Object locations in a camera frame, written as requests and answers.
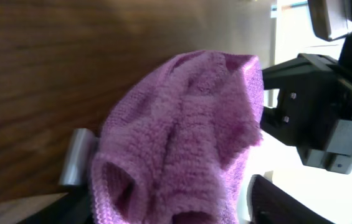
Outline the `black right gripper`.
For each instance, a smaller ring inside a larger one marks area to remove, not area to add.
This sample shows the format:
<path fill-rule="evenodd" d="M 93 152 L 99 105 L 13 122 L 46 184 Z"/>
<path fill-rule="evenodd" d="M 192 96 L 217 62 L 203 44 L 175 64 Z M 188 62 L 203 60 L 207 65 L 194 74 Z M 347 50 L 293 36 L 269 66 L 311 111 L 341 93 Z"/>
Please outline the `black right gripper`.
<path fill-rule="evenodd" d="M 262 70 L 264 90 L 279 90 L 277 108 L 264 107 L 260 128 L 295 146 L 305 166 L 352 170 L 352 73 L 324 55 L 297 58 Z"/>

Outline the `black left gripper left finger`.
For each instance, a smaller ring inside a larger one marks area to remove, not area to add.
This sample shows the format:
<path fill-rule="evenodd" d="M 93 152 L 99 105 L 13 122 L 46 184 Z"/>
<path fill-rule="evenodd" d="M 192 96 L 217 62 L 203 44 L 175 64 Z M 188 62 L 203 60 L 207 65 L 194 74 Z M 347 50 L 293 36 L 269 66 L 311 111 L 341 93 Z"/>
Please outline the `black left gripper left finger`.
<path fill-rule="evenodd" d="M 93 224 L 87 186 L 72 188 L 65 196 L 18 224 Z"/>

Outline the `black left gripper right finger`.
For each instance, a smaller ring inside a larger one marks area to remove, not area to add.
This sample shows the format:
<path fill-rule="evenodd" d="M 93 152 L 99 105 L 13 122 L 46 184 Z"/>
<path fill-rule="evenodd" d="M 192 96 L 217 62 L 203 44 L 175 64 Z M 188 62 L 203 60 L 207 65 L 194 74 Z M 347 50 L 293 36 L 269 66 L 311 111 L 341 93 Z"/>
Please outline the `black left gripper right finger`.
<path fill-rule="evenodd" d="M 261 175 L 252 176 L 247 201 L 253 224 L 332 224 Z"/>

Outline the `purple microfiber cloth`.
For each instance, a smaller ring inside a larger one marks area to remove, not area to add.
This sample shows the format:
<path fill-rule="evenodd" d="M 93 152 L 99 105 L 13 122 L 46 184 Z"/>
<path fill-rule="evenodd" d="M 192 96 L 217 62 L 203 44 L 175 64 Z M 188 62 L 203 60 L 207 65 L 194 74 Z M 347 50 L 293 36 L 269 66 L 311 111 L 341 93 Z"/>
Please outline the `purple microfiber cloth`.
<path fill-rule="evenodd" d="M 179 54 L 103 125 L 90 169 L 96 223 L 236 223 L 264 85 L 255 55 Z"/>

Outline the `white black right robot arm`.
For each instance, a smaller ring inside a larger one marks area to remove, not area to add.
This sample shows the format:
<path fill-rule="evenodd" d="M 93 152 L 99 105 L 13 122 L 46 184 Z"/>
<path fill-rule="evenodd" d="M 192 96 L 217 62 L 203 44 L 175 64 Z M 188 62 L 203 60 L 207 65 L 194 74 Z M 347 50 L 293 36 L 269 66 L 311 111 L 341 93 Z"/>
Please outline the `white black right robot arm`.
<path fill-rule="evenodd" d="M 266 68 L 264 88 L 279 91 L 265 108 L 261 128 L 297 148 L 305 166 L 349 174 L 352 170 L 352 1 L 310 1 L 315 35 L 343 39 L 339 59 L 299 54 Z"/>

